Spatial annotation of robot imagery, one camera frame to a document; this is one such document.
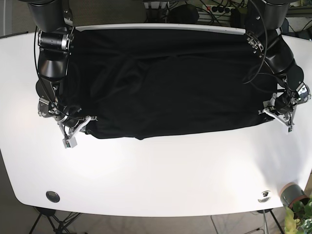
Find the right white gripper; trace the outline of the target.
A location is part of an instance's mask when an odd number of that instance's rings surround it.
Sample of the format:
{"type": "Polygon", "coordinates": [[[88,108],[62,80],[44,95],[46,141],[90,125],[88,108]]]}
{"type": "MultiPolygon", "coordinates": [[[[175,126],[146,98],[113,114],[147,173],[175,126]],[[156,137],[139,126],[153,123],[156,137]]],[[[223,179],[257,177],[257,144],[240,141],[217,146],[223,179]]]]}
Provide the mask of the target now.
{"type": "Polygon", "coordinates": [[[63,118],[57,121],[58,126],[63,134],[63,145],[66,148],[74,148],[77,146],[76,135],[79,132],[84,132],[86,135],[94,135],[95,129],[92,126],[87,126],[91,121],[97,121],[95,116],[86,116],[82,119],[63,118]]]}

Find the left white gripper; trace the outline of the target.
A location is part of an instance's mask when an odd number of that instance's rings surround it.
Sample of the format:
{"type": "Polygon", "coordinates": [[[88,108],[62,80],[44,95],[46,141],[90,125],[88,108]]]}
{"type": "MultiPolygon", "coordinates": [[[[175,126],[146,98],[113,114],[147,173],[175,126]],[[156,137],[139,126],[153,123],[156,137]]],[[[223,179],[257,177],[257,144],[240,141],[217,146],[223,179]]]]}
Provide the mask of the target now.
{"type": "Polygon", "coordinates": [[[284,132],[288,134],[293,131],[298,102],[299,99],[288,92],[280,95],[273,93],[270,100],[263,102],[263,108],[258,111],[258,114],[266,114],[277,120],[284,126],[284,132]]]}

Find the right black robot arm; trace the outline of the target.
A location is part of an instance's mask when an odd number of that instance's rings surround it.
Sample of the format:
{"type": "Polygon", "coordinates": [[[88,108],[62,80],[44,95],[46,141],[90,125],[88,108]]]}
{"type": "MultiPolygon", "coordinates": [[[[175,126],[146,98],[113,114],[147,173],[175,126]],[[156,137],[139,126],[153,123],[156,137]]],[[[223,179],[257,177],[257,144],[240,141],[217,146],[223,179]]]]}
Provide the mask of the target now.
{"type": "Polygon", "coordinates": [[[73,48],[73,14],[67,0],[28,0],[29,11],[36,25],[34,35],[35,69],[38,76],[38,114],[53,118],[63,135],[65,148],[77,145],[75,136],[84,132],[97,117],[78,117],[80,106],[69,106],[62,100],[69,56],[73,48]]]}

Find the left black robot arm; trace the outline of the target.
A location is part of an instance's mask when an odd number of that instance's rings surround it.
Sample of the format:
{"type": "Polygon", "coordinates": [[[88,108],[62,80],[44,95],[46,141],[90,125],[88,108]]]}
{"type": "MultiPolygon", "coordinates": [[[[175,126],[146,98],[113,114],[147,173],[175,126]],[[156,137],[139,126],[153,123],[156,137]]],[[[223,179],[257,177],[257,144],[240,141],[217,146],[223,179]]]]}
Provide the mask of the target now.
{"type": "Polygon", "coordinates": [[[285,125],[289,133],[293,130],[297,106],[311,99],[303,69],[296,64],[292,50],[282,37],[282,24],[290,3],[289,0],[248,1],[245,36],[261,61],[243,79],[244,84],[254,86],[253,80],[261,74],[261,69],[268,68],[266,74],[275,78],[281,89],[271,92],[271,99],[263,103],[260,113],[285,125]]]}

